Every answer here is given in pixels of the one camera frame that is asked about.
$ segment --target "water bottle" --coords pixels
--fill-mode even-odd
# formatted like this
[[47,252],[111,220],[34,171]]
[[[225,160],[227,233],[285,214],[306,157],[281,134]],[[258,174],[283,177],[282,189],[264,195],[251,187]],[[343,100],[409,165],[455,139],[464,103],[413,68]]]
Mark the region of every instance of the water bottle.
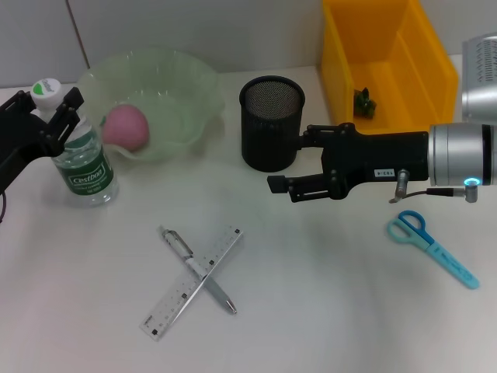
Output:
[[[52,78],[36,82],[31,96],[47,123],[64,101],[64,89]],[[52,158],[78,204],[96,206],[112,200],[119,186],[102,143],[86,116],[78,111],[79,123],[65,142],[64,152]]]

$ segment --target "pen holder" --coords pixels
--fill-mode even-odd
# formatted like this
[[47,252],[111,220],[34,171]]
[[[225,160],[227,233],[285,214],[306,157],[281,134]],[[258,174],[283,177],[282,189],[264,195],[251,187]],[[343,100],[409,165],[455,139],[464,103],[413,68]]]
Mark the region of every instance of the pen holder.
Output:
[[240,92],[242,157],[266,173],[281,171],[297,155],[304,91],[280,76],[256,78]]

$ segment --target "white ruler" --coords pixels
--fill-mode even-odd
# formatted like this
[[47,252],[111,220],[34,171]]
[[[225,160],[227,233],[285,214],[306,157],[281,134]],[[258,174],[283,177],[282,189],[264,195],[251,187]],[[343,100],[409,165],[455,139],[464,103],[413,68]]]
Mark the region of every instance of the white ruler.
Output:
[[[161,236],[164,231],[163,227],[159,228]],[[154,309],[147,314],[147,317],[140,324],[140,329],[146,332],[153,340],[159,340],[164,332],[178,319],[179,314],[202,288],[205,280],[242,237],[242,234],[241,229],[231,225],[226,226],[208,254],[196,257],[198,264],[205,268],[207,276],[200,280],[191,274],[189,270],[179,276]]]

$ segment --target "scissors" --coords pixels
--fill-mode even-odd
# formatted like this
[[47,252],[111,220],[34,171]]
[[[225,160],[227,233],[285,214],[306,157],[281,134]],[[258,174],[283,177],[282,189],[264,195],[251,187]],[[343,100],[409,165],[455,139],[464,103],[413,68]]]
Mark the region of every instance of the scissors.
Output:
[[[406,216],[411,216],[416,219],[420,224],[420,228],[416,228],[407,221],[405,219]],[[393,230],[394,226],[400,228],[407,236],[396,234]],[[426,232],[425,219],[416,211],[406,210],[401,212],[398,215],[398,218],[388,223],[387,231],[394,241],[399,243],[411,243],[412,245],[419,247],[468,288],[476,289],[480,286],[480,281],[478,281],[469,270],[459,263],[456,258]]]

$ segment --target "pale green bowl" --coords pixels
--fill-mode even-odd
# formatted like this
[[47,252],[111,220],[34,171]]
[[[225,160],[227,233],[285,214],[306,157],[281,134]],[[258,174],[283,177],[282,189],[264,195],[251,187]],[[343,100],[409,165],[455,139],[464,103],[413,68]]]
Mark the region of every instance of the pale green bowl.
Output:
[[145,114],[150,128],[145,147],[129,152],[106,145],[129,159],[154,161],[177,154],[198,140],[224,108],[216,72],[188,54],[165,48],[107,58],[90,68],[78,87],[85,99],[82,112],[99,133],[115,105],[129,103]]

